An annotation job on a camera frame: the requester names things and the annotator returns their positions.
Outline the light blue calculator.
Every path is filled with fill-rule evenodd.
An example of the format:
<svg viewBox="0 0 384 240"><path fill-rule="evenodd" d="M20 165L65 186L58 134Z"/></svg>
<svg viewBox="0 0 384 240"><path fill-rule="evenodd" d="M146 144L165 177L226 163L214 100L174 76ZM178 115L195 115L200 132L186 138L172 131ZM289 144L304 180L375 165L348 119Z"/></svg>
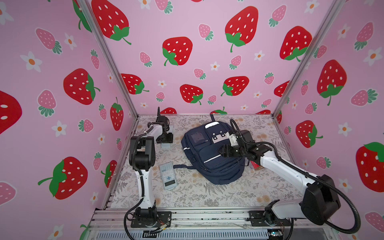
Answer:
<svg viewBox="0 0 384 240"><path fill-rule="evenodd" d="M172 162L168 162L159 166L161 172L161 178L163 181L163 187L166 191L174 189L177 185L177 178L174 172L174 165Z"/></svg>

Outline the navy blue student backpack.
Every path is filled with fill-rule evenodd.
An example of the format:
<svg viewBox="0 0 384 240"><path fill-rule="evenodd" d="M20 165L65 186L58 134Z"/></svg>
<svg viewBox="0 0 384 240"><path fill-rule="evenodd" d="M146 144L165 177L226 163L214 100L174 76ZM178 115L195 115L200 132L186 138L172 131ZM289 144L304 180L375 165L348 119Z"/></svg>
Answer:
<svg viewBox="0 0 384 240"><path fill-rule="evenodd" d="M193 128L181 140L183 151L192 164L174 165L174 169L196 170L215 185L227 185L239 179L245 169L244 157L223 157L219 150L230 146L229 124L216 121L211 115L207 124Z"/></svg>

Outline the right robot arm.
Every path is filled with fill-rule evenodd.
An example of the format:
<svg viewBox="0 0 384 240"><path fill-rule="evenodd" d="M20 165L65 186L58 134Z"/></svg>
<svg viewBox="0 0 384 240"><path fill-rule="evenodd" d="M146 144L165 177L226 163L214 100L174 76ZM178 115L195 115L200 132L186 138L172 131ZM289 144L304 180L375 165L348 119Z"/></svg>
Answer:
<svg viewBox="0 0 384 240"><path fill-rule="evenodd" d="M283 219L307 219L316 225L323 225L341 207L338 194L331 188L333 180L305 172L278 155L276 147L268 142L256 143L249 131L229 131L226 137L230 143L219 149L224 158L245 157L279 175L293 185L302 199L275 200L265 207L264 220L275 226Z"/></svg>

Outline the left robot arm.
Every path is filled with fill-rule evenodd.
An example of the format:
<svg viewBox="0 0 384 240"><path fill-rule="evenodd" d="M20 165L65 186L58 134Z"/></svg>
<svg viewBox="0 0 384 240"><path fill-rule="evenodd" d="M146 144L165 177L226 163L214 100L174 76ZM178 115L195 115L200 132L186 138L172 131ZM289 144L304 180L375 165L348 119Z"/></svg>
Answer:
<svg viewBox="0 0 384 240"><path fill-rule="evenodd" d="M135 205L134 220L147 225L157 222L157 207L153 194L151 168L156 162L155 144L171 143L170 122L165 116L157 116L138 136L131 137L129 164L138 180L139 203Z"/></svg>

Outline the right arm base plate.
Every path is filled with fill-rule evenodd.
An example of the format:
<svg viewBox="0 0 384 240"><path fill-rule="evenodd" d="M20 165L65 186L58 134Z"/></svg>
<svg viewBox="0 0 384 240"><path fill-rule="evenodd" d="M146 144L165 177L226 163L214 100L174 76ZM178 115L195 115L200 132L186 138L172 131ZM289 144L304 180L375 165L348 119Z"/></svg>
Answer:
<svg viewBox="0 0 384 240"><path fill-rule="evenodd" d="M253 227L289 227L289 219L278 219L272 212L249 211L249 217L246 221Z"/></svg>

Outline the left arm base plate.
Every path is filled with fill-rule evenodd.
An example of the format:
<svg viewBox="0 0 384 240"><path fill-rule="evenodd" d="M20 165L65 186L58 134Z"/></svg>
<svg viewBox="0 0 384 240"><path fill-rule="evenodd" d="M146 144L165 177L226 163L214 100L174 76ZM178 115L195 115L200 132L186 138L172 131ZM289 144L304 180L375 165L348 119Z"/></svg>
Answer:
<svg viewBox="0 0 384 240"><path fill-rule="evenodd" d="M151 212L145 210L134 213L131 221L131 228L159 228L162 225L169 225L172 221L172 212Z"/></svg>

